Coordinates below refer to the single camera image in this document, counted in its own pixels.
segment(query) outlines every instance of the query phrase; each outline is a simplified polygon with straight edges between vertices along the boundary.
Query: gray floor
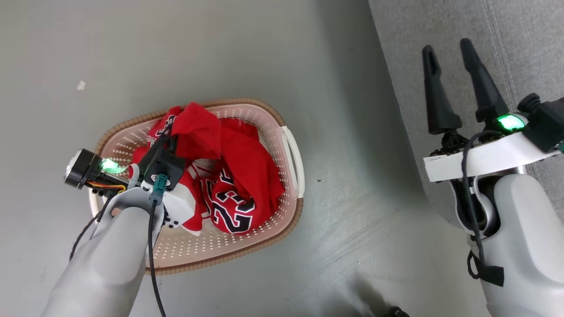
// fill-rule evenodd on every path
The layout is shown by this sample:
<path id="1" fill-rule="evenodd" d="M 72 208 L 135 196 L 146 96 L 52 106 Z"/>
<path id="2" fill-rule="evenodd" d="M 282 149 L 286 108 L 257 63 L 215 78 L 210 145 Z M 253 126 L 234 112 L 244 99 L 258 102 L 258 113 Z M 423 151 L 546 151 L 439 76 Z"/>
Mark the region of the gray floor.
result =
<path id="1" fill-rule="evenodd" d="M 284 241 L 159 278 L 169 316 L 486 316 L 462 233 L 424 198 L 365 1 L 0 1 L 0 314 L 36 316 L 89 219 L 62 183 L 112 125 L 251 96 L 306 171 Z M 86 82 L 84 91 L 76 89 Z M 156 316 L 145 278 L 131 316 Z"/>

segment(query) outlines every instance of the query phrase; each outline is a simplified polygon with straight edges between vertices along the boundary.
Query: gray fabric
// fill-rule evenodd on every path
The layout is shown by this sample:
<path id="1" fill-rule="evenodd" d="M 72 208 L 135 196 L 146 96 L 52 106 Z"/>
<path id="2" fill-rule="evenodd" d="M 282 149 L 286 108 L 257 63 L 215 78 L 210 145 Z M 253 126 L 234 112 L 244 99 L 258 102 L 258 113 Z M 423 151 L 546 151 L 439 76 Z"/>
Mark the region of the gray fabric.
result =
<path id="1" fill-rule="evenodd" d="M 464 69 L 460 39 L 472 40 L 508 106 L 515 110 L 529 93 L 541 100 L 564 96 L 564 2 L 501 3 L 493 0 L 432 3 L 370 0 L 396 97 L 421 181 L 431 203 L 447 215 L 453 199 L 445 183 L 429 183 L 422 158 L 440 147 L 427 133 L 421 50 L 431 44 L 442 82 L 469 137 L 483 126 L 474 119 L 476 102 Z M 546 189 L 561 218 L 564 210 L 564 156 L 528 167 Z"/>

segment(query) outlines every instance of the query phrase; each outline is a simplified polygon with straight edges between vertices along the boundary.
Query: pink plastic basket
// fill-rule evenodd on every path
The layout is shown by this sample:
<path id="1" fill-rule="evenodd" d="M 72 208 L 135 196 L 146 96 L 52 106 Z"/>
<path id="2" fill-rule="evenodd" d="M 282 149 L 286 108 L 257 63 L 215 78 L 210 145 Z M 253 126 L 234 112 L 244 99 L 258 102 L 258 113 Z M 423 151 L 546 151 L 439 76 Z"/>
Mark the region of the pink plastic basket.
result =
<path id="1" fill-rule="evenodd" d="M 230 235 L 205 227 L 196 237 L 183 228 L 164 227 L 155 246 L 158 275 L 195 270 L 229 261 L 278 242 L 297 225 L 303 208 L 303 164 L 294 136 L 284 120 L 268 104 L 255 99 L 232 99 L 202 103 L 218 118 L 239 118 L 255 125 L 274 162 L 280 169 L 285 192 L 280 208 L 265 224 L 244 236 Z M 111 128 L 98 142 L 96 153 L 122 166 L 131 162 L 133 150 L 146 144 L 147 132 L 167 110 L 137 117 Z M 90 206 L 95 215 L 102 208 L 101 199 L 90 192 Z"/>

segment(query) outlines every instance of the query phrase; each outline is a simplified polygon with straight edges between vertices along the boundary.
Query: clothing pile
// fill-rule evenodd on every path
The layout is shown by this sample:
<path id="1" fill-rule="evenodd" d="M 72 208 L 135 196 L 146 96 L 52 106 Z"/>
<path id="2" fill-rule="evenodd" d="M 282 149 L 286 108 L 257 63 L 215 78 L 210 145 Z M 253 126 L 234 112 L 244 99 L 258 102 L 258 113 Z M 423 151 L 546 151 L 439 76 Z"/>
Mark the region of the clothing pile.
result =
<path id="1" fill-rule="evenodd" d="M 284 187 L 255 126 L 218 119 L 196 103 L 174 107 L 148 132 L 147 146 L 134 151 L 132 163 L 170 127 L 177 137 L 176 155 L 187 162 L 179 184 L 196 201 L 194 216 L 182 224 L 185 229 L 198 235 L 209 221 L 223 232 L 247 234 L 274 215 Z"/>

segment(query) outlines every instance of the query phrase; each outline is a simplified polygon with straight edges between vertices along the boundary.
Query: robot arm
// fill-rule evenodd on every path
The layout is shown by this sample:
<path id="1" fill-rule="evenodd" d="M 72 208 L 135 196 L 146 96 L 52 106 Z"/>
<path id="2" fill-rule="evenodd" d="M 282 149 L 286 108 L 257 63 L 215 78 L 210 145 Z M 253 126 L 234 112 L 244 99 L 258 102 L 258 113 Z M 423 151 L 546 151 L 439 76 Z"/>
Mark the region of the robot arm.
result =
<path id="1" fill-rule="evenodd" d="M 460 46 L 478 103 L 476 119 L 488 133 L 463 153 L 471 145 L 456 132 L 462 123 L 446 99 L 433 49 L 425 47 L 429 133 L 444 134 L 442 148 L 424 158 L 427 175 L 453 189 L 453 212 L 472 250 L 469 272 L 481 279 L 492 316 L 564 316 L 563 228 L 542 186 L 522 173 L 523 166 L 561 152 L 564 100 L 540 104 L 531 94 L 519 104 L 522 113 L 508 113 L 470 41 Z"/>
<path id="2" fill-rule="evenodd" d="M 90 151 L 80 150 L 71 159 L 65 183 L 79 189 L 92 187 L 108 200 L 91 239 L 72 256 L 42 316 L 129 316 L 147 260 L 157 303 L 165 316 L 152 249 L 163 224 L 174 227 L 171 223 L 183 223 L 193 216 L 195 200 L 178 184 L 186 163 L 175 155 L 168 133 L 155 142 L 138 168 L 137 177 L 128 184 L 112 175 L 123 168 Z M 115 209 L 120 212 L 114 217 Z"/>

